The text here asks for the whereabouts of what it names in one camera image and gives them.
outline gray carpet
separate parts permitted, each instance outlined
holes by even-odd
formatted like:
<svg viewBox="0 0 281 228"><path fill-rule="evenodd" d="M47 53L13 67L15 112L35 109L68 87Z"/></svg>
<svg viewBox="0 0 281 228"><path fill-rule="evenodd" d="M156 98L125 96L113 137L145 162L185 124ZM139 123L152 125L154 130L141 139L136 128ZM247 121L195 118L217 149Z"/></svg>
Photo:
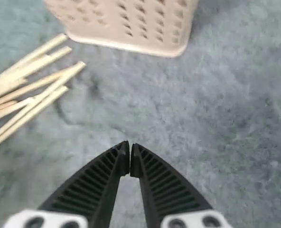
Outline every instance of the gray carpet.
<svg viewBox="0 0 281 228"><path fill-rule="evenodd" d="M61 31L41 1L0 0L0 72ZM175 59L68 44L72 54L30 80L78 60L86 69L0 146L0 227L129 140L180 171L234 227L281 228L281 0L201 0ZM123 178L110 227L146 227L140 193Z"/></svg>

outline wooden skewer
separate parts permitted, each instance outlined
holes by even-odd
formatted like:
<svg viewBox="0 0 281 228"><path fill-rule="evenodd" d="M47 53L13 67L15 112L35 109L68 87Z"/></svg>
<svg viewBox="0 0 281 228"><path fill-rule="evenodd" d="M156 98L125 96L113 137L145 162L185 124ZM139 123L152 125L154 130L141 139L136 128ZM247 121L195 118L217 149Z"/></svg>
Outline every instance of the wooden skewer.
<svg viewBox="0 0 281 228"><path fill-rule="evenodd" d="M4 79L0 79L0 84L8 83L9 81L17 80L19 78L27 77L35 72L37 72L39 69L44 68L45 66L57 61L61 57L67 55L70 53L72 49L70 47L63 47L57 52L52 53L51 55L44 55L39 60L36 60L26 67L14 71L13 74L10 74L8 77Z"/></svg>
<svg viewBox="0 0 281 228"><path fill-rule="evenodd" d="M14 111L17 111L17 110L23 108L24 106L30 104L33 101L34 101L34 98L29 97L29 98L27 98L23 101L18 102L17 104L14 104L10 107L7 107L7 108L4 108L4 109L0 110L0 119L3 118L6 115L11 114Z"/></svg>
<svg viewBox="0 0 281 228"><path fill-rule="evenodd" d="M16 89L17 87L21 86L22 84L25 84L26 82L28 82L26 79L19 78L15 81L4 84L3 86L0 87L0 96Z"/></svg>
<svg viewBox="0 0 281 228"><path fill-rule="evenodd" d="M20 110L13 118L11 118L7 123L5 123L0 128L0 135L9 129L13 124L15 124L19 119L21 119L25 114L27 114L31 109L33 109L36 105L38 105L43 99L49 96L52 92L57 90L63 84L65 84L68 80L74 77L77 73L79 73L85 67L84 62L78 62L71 69L64 72L64 75L60 77L57 81L51 84L47 89L45 89L41 94L35 97L34 102L28 104L22 110Z"/></svg>
<svg viewBox="0 0 281 228"><path fill-rule="evenodd" d="M17 101L8 101L0 104L0 110L7 108L11 105L17 104Z"/></svg>
<svg viewBox="0 0 281 228"><path fill-rule="evenodd" d="M36 58L38 58L40 55L43 55L44 53L50 51L51 49L55 48L56 46L63 43L65 40L67 40L67 36L65 34L59 34L55 38L51 39L44 45L40 46L39 48L35 49L30 54L23 57L21 60L19 60L17 63L12 65L10 68L5 70L0 74L0 78L5 77L7 74L9 74L11 71L30 63L31 61L34 61Z"/></svg>
<svg viewBox="0 0 281 228"><path fill-rule="evenodd" d="M38 106L32 109L28 114L22 117L18 122L12 125L7 131L4 131L2 135L0 135L0 144L9 138L16 130L18 130L22 125L31 120L35 115L37 115L44 108L48 107L51 103L53 103L56 99L58 99L62 94L68 91L68 88L65 86L60 87L56 91L54 91L50 96L48 96L45 100L43 100Z"/></svg>
<svg viewBox="0 0 281 228"><path fill-rule="evenodd" d="M10 94L7 94L7 95L1 97L0 98L0 104L5 103L7 101L10 101L12 99L15 99L15 98L17 98L17 97L19 97L19 96L21 96L21 95L23 95L25 93L31 92L31 91L33 91L35 89L38 89L40 87L43 87L43 86L45 86L47 84L50 84L50 83L54 82L55 80L59 79L63 75L63 73L65 71L67 71L68 69L71 69L71 68L72 68L72 66L67 67L67 68L65 68L65 69L63 69L61 71L58 71L58 72L56 72L54 74L46 76L46 77L44 77L44 78L42 78L42 79L40 79L40 80L30 84L30 85L22 87L22 88L14 91L14 92L12 92Z"/></svg>

